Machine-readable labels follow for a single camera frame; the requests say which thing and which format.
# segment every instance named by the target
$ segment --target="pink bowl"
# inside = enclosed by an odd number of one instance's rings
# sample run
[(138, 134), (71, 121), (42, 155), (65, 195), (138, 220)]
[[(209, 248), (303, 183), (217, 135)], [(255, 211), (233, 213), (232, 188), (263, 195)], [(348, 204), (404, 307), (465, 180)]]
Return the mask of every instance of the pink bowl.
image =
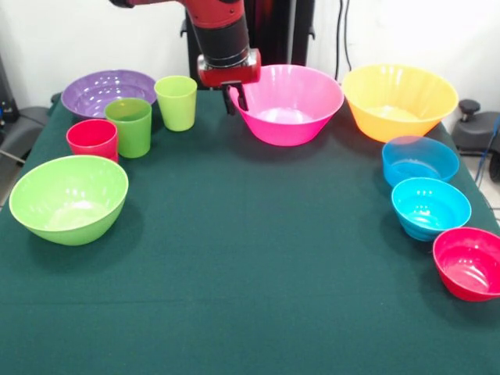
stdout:
[(434, 262), (457, 298), (482, 302), (500, 297), (500, 237), (485, 230), (447, 230), (434, 241)]
[(341, 108), (339, 84), (318, 70), (296, 65), (263, 66), (260, 81), (244, 84), (248, 111), (238, 105), (238, 91), (230, 91), (250, 131), (276, 146), (311, 141)]

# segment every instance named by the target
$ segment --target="light green cup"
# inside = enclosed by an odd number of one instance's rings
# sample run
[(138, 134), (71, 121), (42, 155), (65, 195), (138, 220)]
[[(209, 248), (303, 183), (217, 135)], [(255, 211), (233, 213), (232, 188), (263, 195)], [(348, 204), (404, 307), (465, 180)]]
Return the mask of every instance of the light green cup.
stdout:
[(196, 81), (185, 76), (165, 77), (156, 82), (156, 97), (167, 129), (185, 131), (193, 127), (197, 89)]

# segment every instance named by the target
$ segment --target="cup rim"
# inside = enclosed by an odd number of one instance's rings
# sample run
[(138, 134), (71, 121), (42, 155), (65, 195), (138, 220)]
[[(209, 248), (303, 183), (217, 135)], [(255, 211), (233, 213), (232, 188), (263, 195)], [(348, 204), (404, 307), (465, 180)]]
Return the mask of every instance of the cup rim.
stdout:
[[(70, 133), (71, 131), (74, 131), (77, 127), (79, 126), (82, 126), (82, 125), (86, 125), (87, 123), (93, 123), (93, 122), (105, 122), (105, 123), (108, 123), (110, 125), (112, 125), (113, 129), (114, 129), (114, 133), (112, 135), (112, 137), (108, 140), (108, 141), (104, 141), (102, 143), (99, 143), (98, 145), (92, 145), (92, 146), (83, 146), (83, 145), (79, 145), (75, 142), (72, 142), (70, 140)], [(112, 121), (109, 121), (109, 120), (106, 120), (106, 119), (89, 119), (89, 120), (83, 120), (83, 121), (80, 121), (79, 123), (75, 123), (70, 129), (68, 129), (68, 131), (66, 132), (66, 141), (72, 145), (72, 146), (75, 146), (75, 147), (78, 147), (78, 148), (86, 148), (86, 149), (91, 149), (91, 148), (95, 148), (95, 147), (100, 147), (100, 146), (104, 146), (104, 145), (107, 145), (108, 143), (111, 143), (113, 142), (116, 138), (118, 137), (118, 128), (116, 127), (116, 125), (112, 122)]]
[[(193, 90), (190, 90), (189, 93), (185, 94), (185, 95), (163, 95), (163, 94), (160, 94), (158, 93), (158, 85), (166, 80), (172, 80), (172, 79), (183, 79), (183, 80), (187, 80), (188, 82), (192, 83), (193, 84)], [(188, 97), (189, 95), (192, 95), (193, 92), (196, 92), (198, 90), (198, 82), (196, 82), (196, 80), (192, 79), (191, 77), (188, 77), (188, 76), (166, 76), (166, 77), (163, 77), (163, 78), (160, 78), (159, 80), (156, 81), (155, 83), (155, 93), (156, 95), (158, 96), (161, 96), (162, 98), (186, 98)]]
[[(145, 115), (143, 115), (143, 117), (139, 117), (135, 120), (124, 121), (124, 120), (114, 119), (111, 116), (108, 116), (107, 111), (108, 111), (109, 107), (111, 107), (112, 105), (116, 105), (118, 102), (140, 102), (141, 104), (144, 104), (145, 108), (148, 109), (148, 112)], [(110, 122), (116, 121), (116, 122), (120, 122), (120, 123), (133, 123), (135, 121), (143, 120), (145, 117), (148, 117), (151, 114), (152, 114), (151, 103), (149, 103), (148, 101), (141, 99), (141, 98), (120, 98), (117, 100), (113, 100), (104, 108), (104, 116), (105, 116), (106, 120), (110, 121)]]

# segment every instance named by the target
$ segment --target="light green bowl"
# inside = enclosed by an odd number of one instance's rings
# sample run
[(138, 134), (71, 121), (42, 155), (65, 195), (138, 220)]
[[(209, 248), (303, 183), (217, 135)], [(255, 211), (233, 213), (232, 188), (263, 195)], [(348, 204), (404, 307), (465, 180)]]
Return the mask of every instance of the light green bowl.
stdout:
[(9, 208), (28, 230), (62, 245), (100, 238), (121, 212), (128, 177), (109, 159), (75, 155), (34, 168), (14, 186)]

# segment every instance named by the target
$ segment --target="green cup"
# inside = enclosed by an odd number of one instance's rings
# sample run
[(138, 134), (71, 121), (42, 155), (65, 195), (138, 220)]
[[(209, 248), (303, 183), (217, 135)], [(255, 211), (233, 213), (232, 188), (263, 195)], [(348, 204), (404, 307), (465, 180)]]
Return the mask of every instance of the green cup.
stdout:
[(152, 108), (145, 100), (125, 98), (109, 103), (104, 114), (118, 128), (118, 153), (140, 158), (151, 148)]
[(195, 124), (197, 89), (196, 81), (185, 76), (165, 77), (156, 82), (155, 92), (167, 129), (185, 131), (192, 128)]

